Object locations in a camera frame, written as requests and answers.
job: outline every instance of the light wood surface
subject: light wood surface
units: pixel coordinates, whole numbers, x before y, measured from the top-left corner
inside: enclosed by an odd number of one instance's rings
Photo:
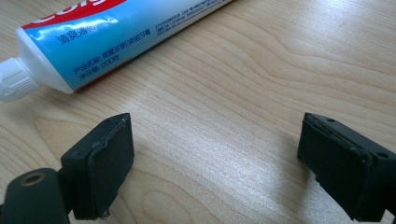
[[[0,61],[77,2],[0,0]],[[297,160],[306,111],[396,152],[395,1],[236,0],[78,93],[0,103],[0,202],[129,112],[134,166],[98,223],[352,223]]]

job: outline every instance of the screw hole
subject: screw hole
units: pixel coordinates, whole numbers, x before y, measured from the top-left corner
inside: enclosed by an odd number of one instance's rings
[[[382,158],[387,158],[388,157],[388,154],[383,153],[383,152],[377,152],[376,155],[378,155],[379,157],[382,157]]]
[[[41,182],[44,178],[46,178],[46,175],[43,173],[31,174],[21,180],[21,185],[23,187],[29,187]]]

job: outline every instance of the white cap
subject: white cap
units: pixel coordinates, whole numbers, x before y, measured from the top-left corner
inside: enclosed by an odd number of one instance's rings
[[[37,84],[18,59],[0,63],[0,101],[15,101],[36,90]]]

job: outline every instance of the wood grain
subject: wood grain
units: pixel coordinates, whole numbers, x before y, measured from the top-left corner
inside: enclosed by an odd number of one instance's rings
[[[0,61],[18,55],[15,28],[77,2],[0,1]],[[351,223],[296,158],[301,120],[396,152],[395,21],[394,1],[235,0],[78,93],[0,104],[0,202],[130,112],[134,167],[97,223]]]

